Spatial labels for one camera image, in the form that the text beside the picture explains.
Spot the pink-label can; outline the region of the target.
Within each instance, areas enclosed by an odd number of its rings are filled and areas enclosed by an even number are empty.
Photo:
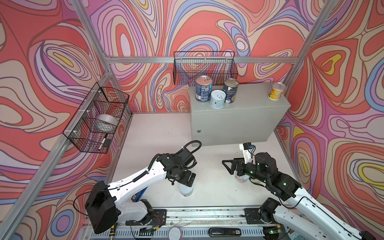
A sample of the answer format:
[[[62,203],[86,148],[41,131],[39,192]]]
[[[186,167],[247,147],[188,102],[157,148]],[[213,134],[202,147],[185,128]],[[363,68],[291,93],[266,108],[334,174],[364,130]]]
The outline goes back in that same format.
[[[239,182],[239,183],[246,183],[248,180],[249,180],[249,176],[246,176],[246,175],[243,175],[243,176],[235,176],[235,179]]]

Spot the teal can front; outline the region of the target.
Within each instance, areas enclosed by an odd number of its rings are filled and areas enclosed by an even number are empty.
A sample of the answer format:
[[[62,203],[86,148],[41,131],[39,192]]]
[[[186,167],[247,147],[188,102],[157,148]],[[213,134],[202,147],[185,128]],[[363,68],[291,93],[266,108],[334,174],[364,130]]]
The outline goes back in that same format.
[[[182,196],[184,197],[189,197],[190,195],[193,194],[193,191],[194,191],[193,187],[188,187],[182,184],[179,185],[179,190]]]

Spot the teal can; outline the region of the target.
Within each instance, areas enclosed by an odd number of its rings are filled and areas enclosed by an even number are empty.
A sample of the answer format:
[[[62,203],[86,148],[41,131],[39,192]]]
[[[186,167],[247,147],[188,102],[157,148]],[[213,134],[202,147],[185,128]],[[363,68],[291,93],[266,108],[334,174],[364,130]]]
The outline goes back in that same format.
[[[221,90],[214,90],[211,92],[210,106],[213,109],[221,109],[226,100],[226,93]]]
[[[194,191],[193,187],[188,187],[182,184],[179,185],[179,190],[182,196],[184,197],[189,197],[190,195],[193,194],[193,191]]]

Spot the large blue-label can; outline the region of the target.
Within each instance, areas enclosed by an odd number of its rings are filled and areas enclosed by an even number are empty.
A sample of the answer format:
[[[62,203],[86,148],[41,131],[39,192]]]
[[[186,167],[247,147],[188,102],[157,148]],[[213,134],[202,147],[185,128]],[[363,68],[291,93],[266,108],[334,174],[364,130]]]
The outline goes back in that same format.
[[[199,76],[195,81],[195,97],[199,102],[208,102],[211,98],[213,80],[209,76]]]

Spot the chopped tomato can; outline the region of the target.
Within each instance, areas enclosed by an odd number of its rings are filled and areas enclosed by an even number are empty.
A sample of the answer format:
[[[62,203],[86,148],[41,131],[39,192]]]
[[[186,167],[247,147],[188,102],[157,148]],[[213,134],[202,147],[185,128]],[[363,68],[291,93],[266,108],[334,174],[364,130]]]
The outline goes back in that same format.
[[[236,79],[228,78],[224,81],[223,92],[226,94],[226,104],[231,104],[235,101],[238,87],[239,82]]]

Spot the small orange-label can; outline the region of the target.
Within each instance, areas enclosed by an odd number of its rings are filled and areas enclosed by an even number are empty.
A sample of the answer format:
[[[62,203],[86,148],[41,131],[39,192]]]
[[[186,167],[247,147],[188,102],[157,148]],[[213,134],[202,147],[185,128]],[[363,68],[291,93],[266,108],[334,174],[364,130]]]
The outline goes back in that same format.
[[[278,101],[282,97],[284,91],[286,90],[286,85],[283,83],[273,83],[271,90],[268,93],[268,98],[272,101]]]

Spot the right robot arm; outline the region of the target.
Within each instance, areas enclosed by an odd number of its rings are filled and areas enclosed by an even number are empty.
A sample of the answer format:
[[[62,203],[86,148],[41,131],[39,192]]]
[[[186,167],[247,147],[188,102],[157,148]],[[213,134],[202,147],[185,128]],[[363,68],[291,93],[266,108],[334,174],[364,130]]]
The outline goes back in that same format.
[[[368,231],[359,231],[339,219],[312,197],[294,178],[278,170],[276,160],[268,153],[255,153],[251,143],[241,144],[243,158],[223,160],[230,173],[257,180],[276,199],[268,198],[259,208],[264,223],[277,222],[308,240],[373,240]]]

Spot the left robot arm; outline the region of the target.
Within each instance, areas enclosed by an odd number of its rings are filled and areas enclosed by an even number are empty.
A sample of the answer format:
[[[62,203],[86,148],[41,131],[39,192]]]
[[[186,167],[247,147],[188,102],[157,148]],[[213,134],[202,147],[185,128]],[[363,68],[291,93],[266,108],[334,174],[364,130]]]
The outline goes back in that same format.
[[[191,187],[197,164],[193,152],[182,148],[175,154],[157,154],[149,166],[123,180],[94,185],[85,203],[95,234],[110,230],[117,223],[152,225],[155,212],[147,200],[131,202],[131,197],[141,190],[162,180]]]

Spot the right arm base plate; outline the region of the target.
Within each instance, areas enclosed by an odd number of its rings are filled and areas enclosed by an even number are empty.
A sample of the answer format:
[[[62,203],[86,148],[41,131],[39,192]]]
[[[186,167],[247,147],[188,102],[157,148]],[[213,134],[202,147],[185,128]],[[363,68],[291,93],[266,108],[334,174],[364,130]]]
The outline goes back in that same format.
[[[244,217],[247,224],[270,224],[272,222],[270,213],[264,208],[245,208]]]

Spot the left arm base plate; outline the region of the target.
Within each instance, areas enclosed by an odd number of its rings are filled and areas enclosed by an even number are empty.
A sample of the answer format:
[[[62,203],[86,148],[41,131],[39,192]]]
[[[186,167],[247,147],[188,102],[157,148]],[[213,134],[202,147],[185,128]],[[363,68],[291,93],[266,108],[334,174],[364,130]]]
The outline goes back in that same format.
[[[167,210],[154,209],[149,201],[143,199],[135,202],[135,207],[139,207],[139,220],[129,219],[125,222],[126,226],[152,226],[161,227],[166,223]]]

